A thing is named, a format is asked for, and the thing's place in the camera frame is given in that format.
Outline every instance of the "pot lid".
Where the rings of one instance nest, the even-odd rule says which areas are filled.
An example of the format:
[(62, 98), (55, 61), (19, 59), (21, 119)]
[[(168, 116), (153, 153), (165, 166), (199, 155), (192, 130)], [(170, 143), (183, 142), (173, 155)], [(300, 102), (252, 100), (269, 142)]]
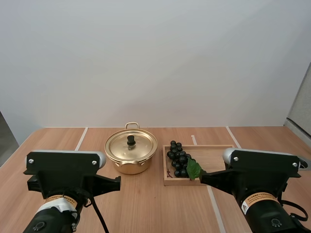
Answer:
[[(137, 129), (128, 129), (130, 124), (136, 124)], [(111, 135), (105, 144), (107, 156), (116, 162), (146, 160), (155, 153), (156, 148), (156, 138), (141, 130), (136, 122), (127, 123), (124, 130)]]

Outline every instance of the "wooden table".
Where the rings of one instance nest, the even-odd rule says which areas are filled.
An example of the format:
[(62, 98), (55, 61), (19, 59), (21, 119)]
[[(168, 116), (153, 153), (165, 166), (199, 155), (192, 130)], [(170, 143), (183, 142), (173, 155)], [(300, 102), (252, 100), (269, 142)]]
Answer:
[[(79, 150), (104, 152), (106, 139), (119, 128), (89, 128)], [(225, 127), (148, 128), (158, 140), (151, 167), (138, 175), (118, 173), (110, 160), (98, 174), (122, 176), (121, 191), (96, 197), (111, 233), (250, 233), (234, 198), (206, 186), (163, 186), (161, 146), (171, 140), (183, 144), (230, 145)], [(286, 127), (230, 127), (242, 148), (274, 150), (311, 159), (311, 149)], [(31, 150), (75, 150), (84, 128), (45, 128), (34, 132), (0, 168), (0, 232), (22, 232), (38, 208), (42, 195), (27, 189), (24, 159)], [(291, 179), (284, 198), (311, 213), (311, 171)], [(104, 232), (93, 208), (84, 208), (78, 233)], [(304, 223), (311, 228), (311, 221)]]

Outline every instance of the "black motor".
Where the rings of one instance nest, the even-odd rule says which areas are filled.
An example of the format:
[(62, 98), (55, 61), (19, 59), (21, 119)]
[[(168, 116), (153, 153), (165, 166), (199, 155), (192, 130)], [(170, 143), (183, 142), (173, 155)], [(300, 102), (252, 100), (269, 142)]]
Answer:
[[(297, 156), (259, 150), (226, 149), (225, 170), (201, 171), (200, 181), (235, 197), (253, 233), (310, 233), (299, 220), (307, 212), (299, 205), (282, 200), (287, 180), (299, 178)], [(291, 205), (306, 216), (288, 215), (283, 205)]]

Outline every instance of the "warning label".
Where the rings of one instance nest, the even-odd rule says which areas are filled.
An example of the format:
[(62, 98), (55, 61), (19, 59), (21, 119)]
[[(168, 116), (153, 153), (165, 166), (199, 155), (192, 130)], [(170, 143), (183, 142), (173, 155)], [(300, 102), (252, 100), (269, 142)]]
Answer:
[(246, 214), (249, 207), (261, 200), (277, 201), (277, 199), (270, 193), (255, 193), (253, 195), (250, 195), (248, 198), (245, 199), (245, 201), (243, 201), (241, 206), (243, 213)]
[(51, 196), (49, 198), (46, 198), (44, 203), (48, 203), (52, 200), (56, 200), (59, 198), (65, 198), (71, 205), (73, 205), (74, 208), (77, 207), (77, 202), (74, 199), (72, 199), (71, 197), (68, 197), (68, 196), (63, 196), (63, 195), (55, 195), (55, 196)]

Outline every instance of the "black cable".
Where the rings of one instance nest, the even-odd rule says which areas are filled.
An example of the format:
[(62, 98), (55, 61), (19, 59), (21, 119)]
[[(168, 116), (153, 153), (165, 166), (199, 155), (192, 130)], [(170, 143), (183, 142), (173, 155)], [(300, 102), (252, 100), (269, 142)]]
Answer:
[(63, 196), (65, 195), (65, 192), (68, 191), (68, 190), (74, 191), (74, 192), (79, 193), (79, 194), (82, 194), (82, 195), (84, 195), (86, 198), (88, 198), (91, 201), (91, 203), (89, 205), (85, 204), (84, 206), (85, 207), (89, 207), (90, 205), (93, 205), (93, 208), (94, 208), (94, 210), (95, 210), (99, 220), (101, 221), (101, 224), (102, 224), (102, 226), (104, 228), (105, 233), (109, 233), (107, 225), (106, 225), (106, 223), (104, 221), (104, 218), (103, 218), (101, 212), (99, 211), (99, 209), (97, 207), (97, 204), (95, 202), (95, 199), (94, 199), (93, 195), (90, 194), (89, 192), (87, 192), (86, 190), (81, 189), (79, 187), (68, 187), (67, 189), (64, 190)]
[(99, 220), (100, 220), (101, 223), (102, 223), (102, 226), (103, 226), (105, 232), (106, 232), (106, 233), (109, 233), (109, 230), (108, 230), (108, 228), (107, 228), (107, 226), (106, 226), (106, 223), (105, 223), (105, 221), (104, 221), (104, 218), (103, 218), (101, 212), (99, 211), (99, 209), (98, 209), (98, 207), (97, 207), (97, 205), (96, 205), (96, 202), (95, 202), (94, 197), (90, 197), (89, 199), (90, 199), (90, 201), (91, 201), (91, 203), (92, 203), (92, 205), (93, 205), (93, 208), (94, 208), (95, 212), (97, 213), (97, 216), (98, 216)]
[(289, 122), (291, 122), (294, 126), (296, 126), (296, 128), (298, 128), (301, 132), (303, 132), (308, 138), (311, 139), (311, 135), (305, 131), (303, 128), (301, 128), (296, 122), (294, 122), (292, 119), (290, 118), (286, 118)]

